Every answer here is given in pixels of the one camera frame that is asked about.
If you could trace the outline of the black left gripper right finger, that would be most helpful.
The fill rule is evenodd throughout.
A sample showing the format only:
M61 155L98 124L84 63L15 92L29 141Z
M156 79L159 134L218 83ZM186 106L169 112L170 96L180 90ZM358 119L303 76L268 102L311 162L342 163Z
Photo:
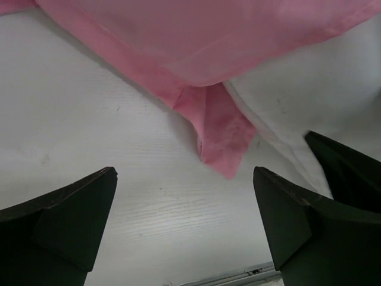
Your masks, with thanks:
M380 285L380 203L341 203L254 169L255 196L285 285Z

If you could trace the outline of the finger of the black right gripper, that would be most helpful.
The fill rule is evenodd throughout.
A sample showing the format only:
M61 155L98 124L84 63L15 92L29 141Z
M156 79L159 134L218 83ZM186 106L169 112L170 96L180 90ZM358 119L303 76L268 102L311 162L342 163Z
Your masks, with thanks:
M344 144L309 131L305 141L320 163L333 199L380 213L380 162Z

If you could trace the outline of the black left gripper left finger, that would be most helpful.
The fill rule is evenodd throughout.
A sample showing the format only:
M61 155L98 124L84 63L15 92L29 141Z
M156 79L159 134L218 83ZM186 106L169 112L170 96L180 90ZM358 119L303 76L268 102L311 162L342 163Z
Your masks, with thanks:
M117 188L105 167L1 210L1 285L84 285Z

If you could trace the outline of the white pillow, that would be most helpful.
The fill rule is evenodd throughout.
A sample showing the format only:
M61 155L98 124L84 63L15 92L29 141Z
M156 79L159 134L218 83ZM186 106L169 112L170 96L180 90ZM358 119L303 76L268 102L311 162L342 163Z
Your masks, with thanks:
M260 136L330 197L304 140L314 131L380 159L380 16L268 60L225 87Z

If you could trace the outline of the pink satin pillowcase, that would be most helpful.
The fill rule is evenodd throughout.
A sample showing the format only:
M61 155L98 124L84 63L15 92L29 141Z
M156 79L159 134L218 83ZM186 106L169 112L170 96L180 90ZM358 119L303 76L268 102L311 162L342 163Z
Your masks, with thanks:
M379 1L2 1L1 13L32 7L188 119L201 160L228 179L256 130L223 82L380 13Z

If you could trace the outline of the aluminium front table rail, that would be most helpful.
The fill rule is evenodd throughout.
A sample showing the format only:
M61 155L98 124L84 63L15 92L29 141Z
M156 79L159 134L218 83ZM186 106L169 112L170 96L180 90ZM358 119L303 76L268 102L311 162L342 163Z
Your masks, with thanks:
M261 285L281 278L273 262L261 263L248 268L238 269L214 275L198 281L187 282L181 286L206 285Z

